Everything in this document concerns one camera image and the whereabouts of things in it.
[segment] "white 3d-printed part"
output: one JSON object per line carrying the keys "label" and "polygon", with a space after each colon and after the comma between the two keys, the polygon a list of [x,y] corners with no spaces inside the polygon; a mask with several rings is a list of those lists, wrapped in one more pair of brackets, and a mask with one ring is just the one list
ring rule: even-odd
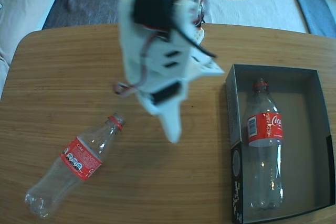
{"label": "white 3d-printed part", "polygon": [[[119,1],[119,33],[123,52],[125,77],[131,83],[141,78],[140,51],[153,33],[133,21],[135,0]],[[174,21],[184,33],[200,44],[204,38],[203,29],[197,29],[192,20],[197,16],[200,3],[193,0],[177,0],[173,6]],[[176,56],[168,57],[178,51]],[[180,104],[187,99],[189,82],[202,76],[220,76],[224,71],[206,54],[202,53],[176,30],[171,31],[170,41],[154,40],[146,56],[147,78],[139,87],[136,96],[140,104],[151,114],[158,115],[166,137],[177,143],[181,136]],[[152,93],[179,82],[178,92],[159,104],[153,104]]]}

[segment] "open box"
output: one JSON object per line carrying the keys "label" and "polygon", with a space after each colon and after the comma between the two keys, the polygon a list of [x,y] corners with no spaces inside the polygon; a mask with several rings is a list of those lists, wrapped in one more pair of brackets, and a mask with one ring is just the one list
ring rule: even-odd
{"label": "open box", "polygon": [[[255,213],[249,195],[249,150],[242,118],[253,82],[264,78],[282,115],[283,202]],[[326,104],[318,72],[310,69],[233,65],[226,79],[232,157],[233,223],[259,223],[303,215],[335,204],[335,169]]]}

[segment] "red bottle cap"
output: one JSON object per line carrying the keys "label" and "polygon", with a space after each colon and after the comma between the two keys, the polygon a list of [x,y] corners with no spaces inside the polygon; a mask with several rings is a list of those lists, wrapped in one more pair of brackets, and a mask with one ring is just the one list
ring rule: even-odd
{"label": "red bottle cap", "polygon": [[116,124],[116,126],[118,126],[120,130],[122,130],[124,120],[121,117],[119,117],[117,114],[114,114],[114,115],[109,116],[108,119],[110,119],[113,123]]}

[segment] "empty plastic bottle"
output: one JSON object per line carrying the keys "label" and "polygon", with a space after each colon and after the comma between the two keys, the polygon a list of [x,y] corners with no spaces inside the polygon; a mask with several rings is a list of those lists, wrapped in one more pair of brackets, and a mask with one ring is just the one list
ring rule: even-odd
{"label": "empty plastic bottle", "polygon": [[117,114],[108,118],[105,124],[79,134],[60,153],[49,172],[28,190],[25,203],[32,213],[41,218],[54,213],[62,200],[102,164],[114,135],[124,124]]}

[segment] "white rug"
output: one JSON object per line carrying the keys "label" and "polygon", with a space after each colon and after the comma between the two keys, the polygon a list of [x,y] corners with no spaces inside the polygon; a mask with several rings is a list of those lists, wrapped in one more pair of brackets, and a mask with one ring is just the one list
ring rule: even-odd
{"label": "white rug", "polygon": [[207,23],[308,32],[296,0],[207,0],[205,9]]}

